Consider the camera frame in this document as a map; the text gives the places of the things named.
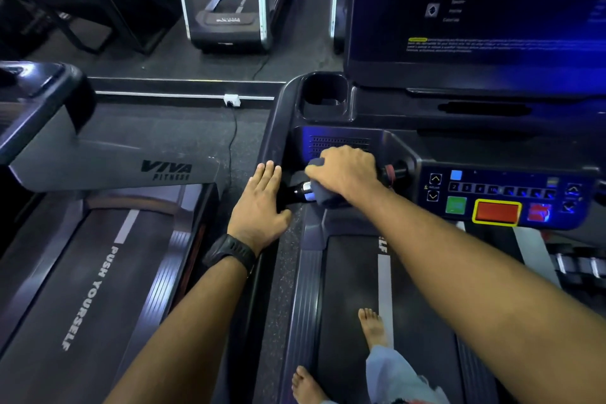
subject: black watch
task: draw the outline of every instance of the black watch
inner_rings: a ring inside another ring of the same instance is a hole
[[[211,267],[228,255],[237,258],[244,265],[248,275],[253,272],[254,263],[257,260],[253,250],[250,249],[250,246],[227,234],[215,241],[202,259],[202,263]]]

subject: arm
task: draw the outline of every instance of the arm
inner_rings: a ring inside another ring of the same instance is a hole
[[[524,403],[597,403],[606,321],[523,264],[383,187],[351,147],[307,174],[380,230],[429,304]]]
[[[276,213],[281,173],[273,162],[260,164],[231,214],[227,232],[257,257],[290,223],[290,211]],[[246,278],[246,269],[234,257],[208,269],[137,355],[105,404],[210,402]]]

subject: green button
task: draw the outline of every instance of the green button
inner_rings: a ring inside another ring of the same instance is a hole
[[[446,201],[446,214],[465,214],[466,197],[449,197]]]

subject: cup holder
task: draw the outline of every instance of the cup holder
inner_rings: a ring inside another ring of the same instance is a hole
[[[347,111],[349,82],[335,72],[314,72],[299,85],[299,110],[311,120],[333,120]]]

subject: speaker grille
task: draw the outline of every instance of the speaker grille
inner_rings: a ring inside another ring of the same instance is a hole
[[[370,139],[326,136],[311,136],[309,139],[309,154],[312,158],[318,158],[322,150],[329,147],[351,146],[365,152],[370,150]]]

